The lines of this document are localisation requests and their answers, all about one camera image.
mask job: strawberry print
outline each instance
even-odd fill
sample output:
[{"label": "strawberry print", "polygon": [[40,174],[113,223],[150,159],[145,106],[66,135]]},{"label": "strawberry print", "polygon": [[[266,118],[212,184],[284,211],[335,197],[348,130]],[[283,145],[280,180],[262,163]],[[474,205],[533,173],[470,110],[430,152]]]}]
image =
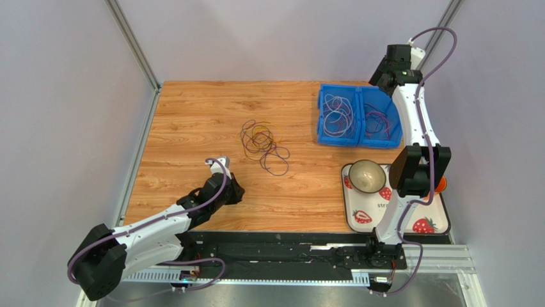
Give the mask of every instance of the strawberry print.
[{"label": "strawberry print", "polygon": [[356,222],[358,222],[359,224],[367,224],[373,221],[373,219],[367,213],[365,213],[365,211],[362,210],[354,210],[352,212],[352,215],[354,216]]},{"label": "strawberry print", "polygon": [[344,176],[344,185],[346,185],[347,188],[352,189],[352,185],[350,184],[350,179],[348,176]]},{"label": "strawberry print", "polygon": [[413,225],[413,231],[416,233],[435,233],[436,230],[433,220],[427,217],[417,220]]},{"label": "strawberry print", "polygon": [[385,200],[391,199],[391,190],[389,187],[383,187],[382,190],[379,191],[379,195],[382,196]]}]

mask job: wood grain surface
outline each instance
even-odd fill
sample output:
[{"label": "wood grain surface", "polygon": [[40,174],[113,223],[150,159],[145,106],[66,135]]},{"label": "wood grain surface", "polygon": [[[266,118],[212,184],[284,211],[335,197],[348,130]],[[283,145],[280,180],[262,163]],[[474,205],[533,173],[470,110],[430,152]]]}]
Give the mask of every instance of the wood grain surface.
[{"label": "wood grain surface", "polygon": [[[342,166],[360,159],[391,163],[399,150],[318,145],[321,83],[166,82],[125,224],[162,211],[201,187],[210,177],[204,160],[227,155],[229,168],[246,194],[241,203],[222,207],[198,229],[350,232],[343,205]],[[265,119],[282,130],[281,145],[291,153],[286,175],[272,176],[245,157],[238,134],[250,119]],[[276,171],[284,167],[280,162],[271,166]]]}]

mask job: white tray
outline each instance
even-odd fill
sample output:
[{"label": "white tray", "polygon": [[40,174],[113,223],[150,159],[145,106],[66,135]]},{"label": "white tray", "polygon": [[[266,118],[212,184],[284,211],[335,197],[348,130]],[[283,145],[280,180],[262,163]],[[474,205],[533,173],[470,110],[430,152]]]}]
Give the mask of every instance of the white tray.
[{"label": "white tray", "polygon": [[[345,165],[341,171],[342,191],[346,209],[346,221],[355,232],[370,233],[376,227],[386,212],[388,200],[381,193],[363,193],[353,189],[348,179],[352,164]],[[391,194],[388,182],[389,164],[382,164],[386,173],[386,185],[382,194]],[[450,230],[450,222],[445,212],[443,197],[435,197],[431,205],[418,206],[407,224],[405,233],[445,234]]]}]

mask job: blue plastic bin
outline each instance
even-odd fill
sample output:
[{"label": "blue plastic bin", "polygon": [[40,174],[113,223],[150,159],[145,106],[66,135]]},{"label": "blue plastic bin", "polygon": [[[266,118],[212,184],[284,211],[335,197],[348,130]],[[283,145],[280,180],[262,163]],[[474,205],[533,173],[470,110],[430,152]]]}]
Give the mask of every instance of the blue plastic bin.
[{"label": "blue plastic bin", "polygon": [[[399,113],[392,99],[375,86],[359,87],[359,101],[361,103],[361,134],[358,146],[373,148],[397,148],[403,136]],[[388,117],[390,135],[382,131],[382,125],[373,118],[366,119],[371,111],[380,111]],[[382,131],[368,134],[366,131]]]},{"label": "blue plastic bin", "polygon": [[[324,100],[326,95],[339,96],[348,99],[354,112],[354,121],[352,123],[352,129],[348,130],[342,137],[336,138],[328,136],[324,133]],[[357,86],[349,85],[333,85],[322,84],[320,87],[320,93],[318,94],[318,108],[320,109],[320,118],[318,119],[318,143],[325,145],[335,146],[357,146],[359,141],[359,134],[361,131],[361,109],[360,109],[360,92]],[[328,131],[337,131],[338,127],[335,127],[332,123],[327,123],[326,128]]]}]

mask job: white wall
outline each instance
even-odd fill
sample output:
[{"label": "white wall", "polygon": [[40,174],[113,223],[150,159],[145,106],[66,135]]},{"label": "white wall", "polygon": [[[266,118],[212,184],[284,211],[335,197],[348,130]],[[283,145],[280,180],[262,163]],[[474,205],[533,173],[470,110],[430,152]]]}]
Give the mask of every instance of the white wall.
[{"label": "white wall", "polygon": [[68,259],[112,226],[152,91],[103,1],[2,1],[0,42],[0,306],[75,306]]},{"label": "white wall", "polygon": [[120,0],[160,81],[367,80],[448,0]]},{"label": "white wall", "polygon": [[466,1],[452,23],[458,48],[426,83],[432,124],[452,149],[453,231],[469,244],[489,306],[545,301],[543,11],[543,1]]}]

